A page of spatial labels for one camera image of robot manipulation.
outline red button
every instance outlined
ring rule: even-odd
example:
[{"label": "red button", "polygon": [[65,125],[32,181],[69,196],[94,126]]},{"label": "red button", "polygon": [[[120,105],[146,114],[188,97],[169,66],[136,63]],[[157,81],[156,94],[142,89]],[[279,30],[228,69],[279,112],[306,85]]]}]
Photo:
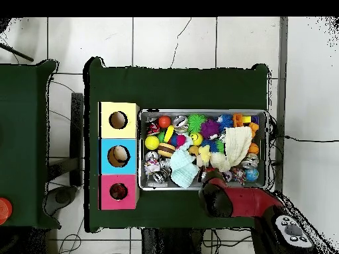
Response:
[{"label": "red button", "polygon": [[0,225],[4,224],[12,214],[12,204],[5,198],[0,198]]}]

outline pink box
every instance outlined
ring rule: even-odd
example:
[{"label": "pink box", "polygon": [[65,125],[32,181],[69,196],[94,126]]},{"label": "pink box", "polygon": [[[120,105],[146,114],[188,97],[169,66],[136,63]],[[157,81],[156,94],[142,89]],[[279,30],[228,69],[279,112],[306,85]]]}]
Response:
[{"label": "pink box", "polygon": [[[127,195],[122,200],[115,200],[110,189],[112,185],[121,183],[127,188]],[[136,208],[139,199],[139,188],[136,175],[102,175],[101,176],[101,210],[131,210]]]}]

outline green table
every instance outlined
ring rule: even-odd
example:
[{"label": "green table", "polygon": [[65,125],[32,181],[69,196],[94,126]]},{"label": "green table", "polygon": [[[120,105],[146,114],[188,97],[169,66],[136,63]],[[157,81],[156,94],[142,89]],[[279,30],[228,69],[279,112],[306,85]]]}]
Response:
[{"label": "green table", "polygon": [[59,228],[43,211],[47,182],[46,95],[56,61],[0,64],[0,197],[13,205],[4,226]]},{"label": "green table", "polygon": [[99,101],[136,103],[140,108],[266,109],[268,68],[148,69],[85,65],[85,229],[254,227],[252,218],[209,218],[196,191],[140,191],[135,210],[98,209]]}]

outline yellow ball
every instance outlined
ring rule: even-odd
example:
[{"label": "yellow ball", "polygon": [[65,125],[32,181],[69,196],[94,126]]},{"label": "yellow ball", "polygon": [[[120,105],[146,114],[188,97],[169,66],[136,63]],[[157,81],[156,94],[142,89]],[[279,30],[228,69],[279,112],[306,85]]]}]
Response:
[{"label": "yellow ball", "polygon": [[145,146],[149,150],[155,150],[159,146],[159,138],[156,136],[148,136],[145,140]]},{"label": "yellow ball", "polygon": [[190,134],[189,135],[193,140],[193,145],[199,146],[203,142],[203,136],[200,133]]}]

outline yellow box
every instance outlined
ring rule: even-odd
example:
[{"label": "yellow box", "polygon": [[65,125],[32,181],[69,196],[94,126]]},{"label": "yellow box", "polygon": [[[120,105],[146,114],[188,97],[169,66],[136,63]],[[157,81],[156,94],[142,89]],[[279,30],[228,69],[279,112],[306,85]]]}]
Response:
[{"label": "yellow box", "polygon": [[247,124],[251,122],[251,116],[243,116],[242,117],[242,123]]},{"label": "yellow box", "polygon": [[137,137],[138,105],[135,103],[100,102],[98,107],[98,121],[100,118],[102,138]]}]

